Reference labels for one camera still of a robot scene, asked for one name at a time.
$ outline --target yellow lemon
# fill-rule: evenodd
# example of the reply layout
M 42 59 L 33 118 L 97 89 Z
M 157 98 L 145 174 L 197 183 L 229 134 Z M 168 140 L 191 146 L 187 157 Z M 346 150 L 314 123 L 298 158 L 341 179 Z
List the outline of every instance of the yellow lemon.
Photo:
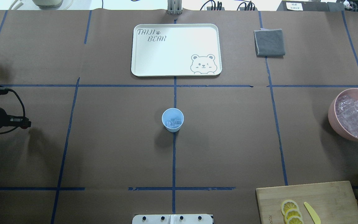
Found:
M 299 210 L 299 206 L 296 202 L 294 202 L 293 200 L 285 200 L 283 201 L 283 203 L 281 203 L 281 213 L 284 216 L 285 212 L 289 209 L 297 209 Z
M 304 224 L 304 222 L 303 222 L 302 218 L 299 216 L 291 216 L 288 219 L 287 224 Z
M 288 220 L 292 217 L 292 216 L 298 216 L 302 219 L 302 214 L 301 212 L 297 209 L 297 208 L 292 208 L 292 209 L 289 209 L 285 212 L 285 215 L 284 215 L 284 220 L 285 222 L 288 222 Z

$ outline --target bear drawing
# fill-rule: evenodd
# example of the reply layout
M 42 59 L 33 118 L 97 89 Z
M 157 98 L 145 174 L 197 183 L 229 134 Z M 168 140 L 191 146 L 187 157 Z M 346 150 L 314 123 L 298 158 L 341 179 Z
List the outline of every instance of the bear drawing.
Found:
M 216 70 L 218 69 L 214 61 L 214 55 L 207 55 L 206 57 L 193 55 L 191 59 L 193 60 L 193 64 L 190 66 L 190 69 L 192 72 L 194 72 L 194 75 L 212 75 L 215 74 Z

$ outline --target white bracket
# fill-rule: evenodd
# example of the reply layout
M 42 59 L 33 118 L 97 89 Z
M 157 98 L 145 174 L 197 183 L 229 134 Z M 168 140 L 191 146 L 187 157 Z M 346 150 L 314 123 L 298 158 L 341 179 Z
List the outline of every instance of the white bracket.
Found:
M 168 0 L 168 14 L 182 14 L 182 0 Z
M 135 215 L 132 224 L 213 224 L 208 214 Z

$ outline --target yellow knife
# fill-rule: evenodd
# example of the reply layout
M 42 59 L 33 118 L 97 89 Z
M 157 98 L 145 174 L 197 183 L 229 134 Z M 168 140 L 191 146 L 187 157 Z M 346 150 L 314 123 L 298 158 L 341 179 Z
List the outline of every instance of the yellow knife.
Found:
M 309 212 L 311 218 L 313 219 L 314 224 L 321 224 L 320 217 L 317 215 L 316 211 L 308 204 L 307 202 L 304 203 L 307 211 Z

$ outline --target light blue cup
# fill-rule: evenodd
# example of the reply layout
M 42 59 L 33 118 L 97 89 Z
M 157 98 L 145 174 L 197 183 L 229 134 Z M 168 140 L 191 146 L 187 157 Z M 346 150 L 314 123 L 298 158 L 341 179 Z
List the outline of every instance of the light blue cup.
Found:
M 184 121 L 185 117 L 182 111 L 176 108 L 169 108 L 162 114 L 162 123 L 170 132 L 179 131 Z

